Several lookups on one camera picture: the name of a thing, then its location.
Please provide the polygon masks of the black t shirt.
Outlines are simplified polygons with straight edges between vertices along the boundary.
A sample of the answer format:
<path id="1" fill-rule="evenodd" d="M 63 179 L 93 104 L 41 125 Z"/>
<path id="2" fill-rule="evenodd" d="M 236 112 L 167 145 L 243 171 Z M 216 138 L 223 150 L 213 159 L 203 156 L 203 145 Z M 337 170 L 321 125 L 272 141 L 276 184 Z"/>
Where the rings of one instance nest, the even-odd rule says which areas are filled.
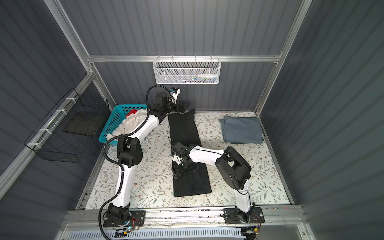
<path id="1" fill-rule="evenodd" d="M 206 164 L 195 163 L 190 154 L 200 146 L 201 140 L 192 109 L 184 114 L 170 114 L 170 138 L 172 143 L 172 171 L 174 197 L 189 197 L 212 192 Z"/>

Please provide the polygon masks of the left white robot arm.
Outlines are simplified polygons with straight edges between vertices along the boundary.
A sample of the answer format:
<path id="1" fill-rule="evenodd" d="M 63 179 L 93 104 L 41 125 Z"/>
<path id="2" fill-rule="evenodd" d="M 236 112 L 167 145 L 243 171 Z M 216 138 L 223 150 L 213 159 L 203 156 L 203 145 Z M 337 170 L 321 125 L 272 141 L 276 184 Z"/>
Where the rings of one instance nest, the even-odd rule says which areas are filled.
<path id="1" fill-rule="evenodd" d="M 119 179 L 115 195 L 107 200 L 101 207 L 108 207 L 106 212 L 99 212 L 99 220 L 104 219 L 105 223 L 112 222 L 115 226 L 132 226 L 135 217 L 130 212 L 130 193 L 132 178 L 136 167 L 143 159 L 141 143 L 148 134 L 157 127 L 164 118 L 171 112 L 184 113 L 189 103 L 178 103 L 177 98 L 181 90 L 171 88 L 165 93 L 156 95 L 156 102 L 153 107 L 147 104 L 145 118 L 139 119 L 135 127 L 126 134 L 112 137 L 103 146 L 103 156 L 111 163 L 119 166 Z M 107 145 L 112 141 L 117 142 L 117 160 L 109 158 L 106 153 Z"/>

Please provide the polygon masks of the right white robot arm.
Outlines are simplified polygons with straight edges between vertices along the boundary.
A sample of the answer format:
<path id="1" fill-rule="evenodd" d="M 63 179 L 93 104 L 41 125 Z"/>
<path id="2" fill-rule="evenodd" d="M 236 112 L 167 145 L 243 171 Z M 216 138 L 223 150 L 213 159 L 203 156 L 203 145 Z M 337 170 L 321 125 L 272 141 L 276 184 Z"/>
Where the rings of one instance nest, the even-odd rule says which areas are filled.
<path id="1" fill-rule="evenodd" d="M 250 164 L 234 149 L 205 149 L 198 145 L 184 146 L 177 142 L 172 146 L 172 171 L 175 178 L 180 178 L 198 169 L 199 164 L 214 166 L 220 172 L 225 183 L 235 192 L 236 205 L 225 208 L 221 217 L 227 225 L 249 224 L 260 227 L 265 223 L 263 211 L 256 207 L 250 195 Z"/>

